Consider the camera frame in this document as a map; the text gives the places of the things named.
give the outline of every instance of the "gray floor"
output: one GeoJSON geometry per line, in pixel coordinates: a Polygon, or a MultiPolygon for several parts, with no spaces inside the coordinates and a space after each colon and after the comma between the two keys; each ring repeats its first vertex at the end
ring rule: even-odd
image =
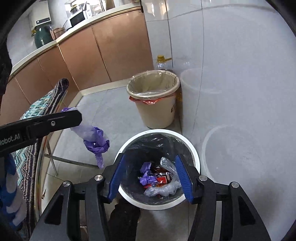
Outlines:
{"type": "MultiPolygon", "coordinates": [[[[148,130],[136,108],[135,103],[128,99],[126,88],[117,88],[84,96],[77,105],[83,118],[93,126],[104,130],[104,135],[110,139],[110,148],[103,154],[105,166],[114,162],[120,147],[134,135],[148,130]]],[[[168,129],[180,132],[179,120],[168,129]]],[[[96,164],[94,154],[89,152],[80,139],[70,129],[62,132],[54,150],[54,155],[74,161],[96,164]]],[[[73,183],[88,181],[102,170],[80,167],[55,161],[58,176],[55,176],[52,166],[47,173],[60,180],[70,180],[73,183]]],[[[106,205],[109,216],[114,204],[106,205]]],[[[163,211],[143,210],[138,224],[137,240],[187,240],[194,219],[195,205],[187,201],[163,211]]]]}

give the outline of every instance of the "microwave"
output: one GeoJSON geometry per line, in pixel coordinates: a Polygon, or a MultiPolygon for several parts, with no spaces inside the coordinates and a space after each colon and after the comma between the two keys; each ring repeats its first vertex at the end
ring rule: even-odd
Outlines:
{"type": "Polygon", "coordinates": [[[69,18],[72,27],[74,27],[75,25],[77,25],[78,23],[86,19],[87,19],[87,13],[86,11],[82,11],[82,9],[78,10],[69,18]]]}

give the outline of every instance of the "blue gripper pad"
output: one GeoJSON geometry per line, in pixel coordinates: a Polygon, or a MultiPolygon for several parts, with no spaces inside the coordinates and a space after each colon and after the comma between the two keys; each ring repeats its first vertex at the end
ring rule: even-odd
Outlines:
{"type": "Polygon", "coordinates": [[[110,183],[109,183],[109,192],[107,198],[110,202],[113,201],[113,199],[116,197],[116,194],[118,193],[119,185],[122,179],[122,176],[124,172],[126,171],[126,160],[125,155],[120,154],[117,159],[120,158],[119,164],[117,165],[117,169],[114,172],[114,175],[112,176],[110,183]]]}
{"type": "Polygon", "coordinates": [[[181,158],[179,155],[175,157],[175,166],[177,169],[177,173],[182,185],[182,189],[185,195],[185,198],[190,202],[193,203],[193,190],[192,190],[192,182],[189,178],[189,175],[183,165],[181,158]]]}

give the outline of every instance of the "green vase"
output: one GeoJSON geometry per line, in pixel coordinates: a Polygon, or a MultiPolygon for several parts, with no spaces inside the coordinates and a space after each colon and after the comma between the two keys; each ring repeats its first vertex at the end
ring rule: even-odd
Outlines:
{"type": "Polygon", "coordinates": [[[34,35],[34,41],[36,48],[40,48],[45,44],[53,41],[50,31],[52,30],[50,25],[35,27],[36,33],[34,35]]]}

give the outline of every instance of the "countertop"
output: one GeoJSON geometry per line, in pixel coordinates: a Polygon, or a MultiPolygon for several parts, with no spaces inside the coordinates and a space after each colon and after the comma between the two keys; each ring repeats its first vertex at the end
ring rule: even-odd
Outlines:
{"type": "Polygon", "coordinates": [[[77,25],[75,25],[73,28],[69,29],[67,32],[65,32],[63,35],[61,35],[60,37],[58,37],[56,40],[51,41],[50,43],[40,47],[39,49],[33,51],[32,53],[28,54],[26,57],[24,57],[21,61],[19,61],[18,63],[16,63],[13,67],[12,67],[12,71],[10,75],[14,75],[14,73],[21,68],[24,64],[26,64],[28,61],[30,61],[31,59],[33,59],[36,55],[39,55],[41,52],[46,51],[47,49],[57,45],[58,43],[62,42],[63,40],[65,40],[66,38],[69,38],[71,35],[83,30],[86,26],[90,26],[93,22],[96,23],[98,22],[101,18],[104,18],[108,15],[112,15],[114,13],[117,12],[121,12],[124,10],[128,10],[128,9],[132,9],[135,7],[139,7],[140,3],[130,3],[130,4],[125,4],[119,7],[115,7],[112,9],[109,9],[105,12],[99,13],[98,15],[95,15],[89,19],[86,19],[80,23],[78,23],[77,25]]]}

